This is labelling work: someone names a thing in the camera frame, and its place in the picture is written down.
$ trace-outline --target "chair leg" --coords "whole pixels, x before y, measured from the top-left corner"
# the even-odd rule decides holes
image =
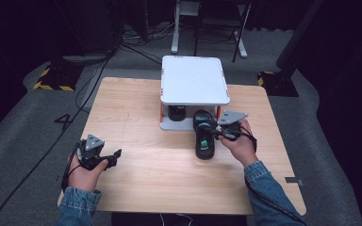
[[[235,58],[237,57],[237,51],[239,49],[239,43],[240,43],[240,40],[242,39],[242,31],[243,31],[243,27],[238,32],[237,46],[235,47],[234,57],[232,58],[233,63],[235,62]]]
[[[238,32],[238,40],[237,40],[237,47],[235,48],[235,51],[234,51],[234,57],[232,59],[232,62],[234,63],[235,62],[235,58],[237,56],[237,51],[239,49],[239,43],[240,43],[240,40],[242,39],[242,32],[243,30],[245,29],[245,25],[246,25],[246,21],[248,20],[248,5],[246,5],[245,7],[245,10],[243,11],[242,15],[244,15],[244,18],[243,18],[243,23],[242,23],[242,27],[240,28],[239,32]]]
[[[198,41],[199,41],[199,28],[195,29],[195,49],[193,51],[193,55],[196,57],[196,51],[198,49]]]
[[[228,40],[231,40],[235,35],[234,35],[234,33],[235,33],[235,31],[236,31],[237,29],[234,29],[232,32],[231,32],[231,35],[230,35],[230,37],[228,37]]]

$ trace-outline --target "white cable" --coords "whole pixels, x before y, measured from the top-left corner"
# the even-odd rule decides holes
[[[161,214],[160,214],[160,218],[161,218],[161,222],[163,222],[163,226],[164,226],[164,219],[163,219],[163,216],[161,216]]]
[[[193,218],[191,218],[190,216],[183,215],[183,214],[176,214],[176,215],[178,215],[178,216],[180,216],[180,217],[185,217],[185,218],[190,219],[190,222],[189,222],[188,226],[190,226],[190,224],[193,222]]]

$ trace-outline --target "cable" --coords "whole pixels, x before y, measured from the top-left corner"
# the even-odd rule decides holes
[[[93,91],[96,88],[96,85],[102,75],[102,72],[104,70],[104,68],[106,67],[108,63],[108,59],[107,61],[105,61],[104,66],[102,67],[100,73],[99,73],[99,77],[96,80],[95,85],[92,88],[92,91],[90,92],[90,95],[88,96],[86,102],[89,100],[89,98],[92,96]],[[73,116],[73,118],[70,121],[74,121],[74,119],[78,116],[78,114],[81,112],[81,109],[78,109],[77,112],[75,113],[75,115]],[[10,192],[10,194],[7,196],[7,198],[4,200],[4,202],[0,205],[0,212],[2,211],[2,209],[5,207],[6,203],[10,200],[10,198],[14,195],[14,193],[20,188],[20,186],[28,179],[28,177],[34,172],[34,170],[40,165],[40,163],[45,159],[45,157],[53,150],[53,148],[58,144],[58,142],[60,141],[61,137],[63,137],[64,133],[67,131],[67,129],[70,127],[71,123],[67,124],[67,126],[64,127],[64,129],[61,131],[61,133],[59,134],[59,136],[57,137],[57,139],[55,140],[55,142],[51,145],[51,147],[49,147],[49,149],[46,151],[46,153],[42,156],[42,158],[37,162],[37,164],[34,165],[34,167],[28,172],[28,174],[21,180],[21,182]]]
[[[72,33],[74,34],[74,36],[78,39],[78,41],[79,41],[79,43],[80,43],[81,45],[83,45],[85,48],[87,48],[87,49],[89,49],[89,50],[91,50],[91,51],[93,51],[93,52],[95,52],[95,53],[112,52],[113,50],[116,49],[116,46],[113,46],[113,47],[111,47],[111,48],[109,48],[109,49],[106,49],[106,50],[102,50],[102,49],[99,48],[99,47],[89,47],[88,45],[86,45],[86,44],[84,43],[84,41],[82,41],[82,40],[79,38],[78,34],[77,34],[77,33],[75,32],[75,30],[73,29],[73,27],[72,27],[69,19],[68,19],[67,16],[64,14],[62,8],[61,8],[60,5],[58,4],[58,1],[57,1],[57,0],[54,0],[54,2],[55,2],[55,4],[56,4],[56,6],[57,6],[57,8],[58,8],[58,10],[59,10],[59,12],[60,12],[60,14],[61,14],[61,16],[63,17],[64,21],[65,21],[66,24],[69,26],[70,30],[72,31]]]
[[[81,93],[82,89],[84,89],[92,80],[92,78],[96,75],[96,73],[98,72],[98,68],[102,65],[103,62],[101,62],[98,67],[96,67],[95,72],[93,73],[93,76],[87,81],[86,84],[84,84],[84,86],[80,89],[80,91],[77,93],[77,95],[75,96],[75,105],[77,106],[78,109],[81,109],[82,111],[84,111],[87,114],[90,114],[89,111],[86,111],[85,109],[81,108],[78,103],[77,103],[77,99],[78,99],[78,95]]]
[[[138,54],[140,54],[140,55],[142,55],[142,56],[144,56],[144,57],[146,57],[146,58],[154,61],[156,64],[161,65],[161,62],[158,62],[157,60],[148,57],[148,56],[145,55],[144,53],[142,53],[142,52],[140,52],[140,51],[138,51],[138,50],[136,50],[136,49],[134,49],[134,48],[132,48],[132,47],[129,47],[129,46],[125,45],[125,44],[121,44],[121,46],[123,46],[123,47],[125,47],[125,48],[127,48],[127,49],[130,49],[130,50],[132,50],[132,51],[134,51],[134,52],[136,52],[136,53],[138,53]]]
[[[193,222],[193,218],[191,218],[191,217],[189,217],[187,215],[183,215],[183,214],[176,214],[176,215],[179,216],[179,217],[184,217],[184,218],[190,219],[190,222],[189,222],[188,226],[190,226],[190,224]],[[160,214],[160,218],[161,218],[162,226],[164,226],[164,218],[163,218],[163,216],[161,214]]]
[[[250,190],[256,197],[258,197],[262,202],[266,203],[269,207],[271,207],[271,208],[279,211],[280,213],[286,215],[287,217],[289,217],[289,218],[291,218],[291,219],[293,219],[293,220],[295,220],[295,221],[297,221],[297,222],[302,223],[303,225],[306,225],[306,224],[304,223],[304,221],[302,221],[300,218],[298,218],[298,217],[297,217],[296,215],[294,215],[293,213],[289,212],[288,210],[282,208],[282,207],[279,206],[279,205],[276,205],[276,204],[274,204],[274,203],[266,200],[264,197],[262,197],[261,195],[259,195],[255,190],[253,190],[253,189],[251,188],[251,185],[250,185],[249,182],[246,180],[246,178],[245,178],[245,184],[248,186],[249,190]]]

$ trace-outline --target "white platform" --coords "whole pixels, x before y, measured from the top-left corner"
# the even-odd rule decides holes
[[[230,102],[222,63],[215,57],[163,57],[160,100],[160,127],[164,130],[193,130],[193,114],[199,109],[216,117],[218,106]],[[169,105],[185,105],[187,117],[170,120]]]

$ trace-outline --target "white table leg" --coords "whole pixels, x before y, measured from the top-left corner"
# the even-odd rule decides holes
[[[172,54],[176,54],[178,52],[178,40],[180,37],[180,32],[179,32],[180,1],[181,0],[177,0],[177,4],[175,7],[175,27],[174,27],[174,34],[173,34]]]

